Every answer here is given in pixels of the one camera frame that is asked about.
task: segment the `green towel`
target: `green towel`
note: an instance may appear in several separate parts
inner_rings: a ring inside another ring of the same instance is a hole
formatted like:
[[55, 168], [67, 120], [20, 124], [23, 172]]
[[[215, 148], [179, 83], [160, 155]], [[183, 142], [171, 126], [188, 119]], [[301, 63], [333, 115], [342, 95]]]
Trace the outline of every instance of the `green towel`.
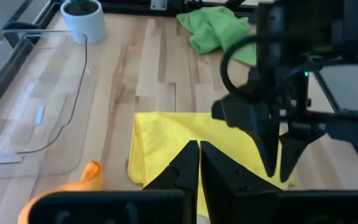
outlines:
[[[177, 15], [180, 24], [193, 35], [191, 46], [199, 54], [205, 54], [222, 47], [226, 51], [232, 44], [249, 35], [248, 18], [238, 19], [230, 9], [204, 7], [189, 13]], [[238, 50], [234, 58], [247, 65], [256, 64], [256, 46], [248, 45]]]

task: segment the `white flower pot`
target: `white flower pot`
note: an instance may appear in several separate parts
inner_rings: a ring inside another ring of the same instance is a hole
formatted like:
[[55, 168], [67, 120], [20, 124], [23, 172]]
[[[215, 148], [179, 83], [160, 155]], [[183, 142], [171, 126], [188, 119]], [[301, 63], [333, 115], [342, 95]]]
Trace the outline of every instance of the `white flower pot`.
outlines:
[[[97, 0], [89, 1], [98, 5], [97, 10], [91, 14], [79, 16], [69, 14], [69, 12], [66, 12], [66, 8], [72, 4], [70, 1], [65, 1], [60, 6], [60, 12], [62, 13], [69, 30], [75, 30], [85, 34], [87, 40], [86, 43], [94, 44], [106, 37], [106, 24], [104, 23], [103, 10], [100, 2]], [[73, 38], [80, 44], [85, 43], [84, 35], [73, 34]]]

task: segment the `yellow cloth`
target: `yellow cloth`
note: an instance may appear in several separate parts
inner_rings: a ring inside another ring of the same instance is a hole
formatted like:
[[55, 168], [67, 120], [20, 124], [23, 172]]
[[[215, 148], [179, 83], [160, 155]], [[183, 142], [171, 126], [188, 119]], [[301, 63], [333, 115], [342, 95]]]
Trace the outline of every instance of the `yellow cloth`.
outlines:
[[100, 162], [89, 161], [86, 165], [84, 172], [82, 173], [81, 180], [71, 184], [65, 184], [52, 190], [43, 192], [33, 197], [22, 208], [17, 219], [17, 224], [27, 224], [29, 219], [29, 212], [33, 204], [35, 204], [40, 198], [48, 194], [63, 192], [63, 191], [90, 191], [90, 190], [102, 190], [103, 188], [103, 170]]
[[[251, 172], [281, 189], [287, 189], [293, 179], [281, 183], [279, 165], [275, 176], [267, 177], [259, 152], [252, 138], [224, 121], [211, 118], [209, 113], [137, 113], [134, 118], [128, 176], [146, 186], [156, 178], [189, 140], [209, 141], [223, 153]], [[198, 180], [197, 212], [208, 217], [201, 175]]]

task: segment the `wooden table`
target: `wooden table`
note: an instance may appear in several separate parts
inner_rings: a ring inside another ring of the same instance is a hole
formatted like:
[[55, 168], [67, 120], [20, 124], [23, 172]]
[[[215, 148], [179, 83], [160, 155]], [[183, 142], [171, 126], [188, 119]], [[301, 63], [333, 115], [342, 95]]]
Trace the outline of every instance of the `wooden table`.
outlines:
[[[108, 36], [88, 47], [87, 72], [95, 86], [90, 114], [84, 116], [88, 122], [80, 163], [63, 175], [0, 179], [0, 223], [15, 223], [33, 195], [78, 180], [89, 160], [103, 164], [105, 189], [140, 189], [128, 179], [126, 167], [134, 113], [207, 112], [227, 93], [219, 74], [222, 52], [196, 54], [190, 34], [175, 18], [106, 14], [105, 20]], [[60, 13], [49, 29], [66, 29]], [[247, 71], [231, 63], [236, 84], [246, 81]], [[332, 111], [313, 74], [309, 90], [313, 110]], [[295, 174], [296, 189], [358, 189], [358, 156], [350, 144], [324, 136], [303, 153]]]

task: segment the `transparent plastic tray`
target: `transparent plastic tray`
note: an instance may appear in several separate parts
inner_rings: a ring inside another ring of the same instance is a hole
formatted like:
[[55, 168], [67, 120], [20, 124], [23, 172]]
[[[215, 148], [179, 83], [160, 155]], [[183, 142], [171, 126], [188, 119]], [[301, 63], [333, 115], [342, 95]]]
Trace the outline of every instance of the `transparent plastic tray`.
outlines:
[[94, 80], [74, 35], [82, 34], [1, 31], [0, 177], [62, 174], [79, 163]]

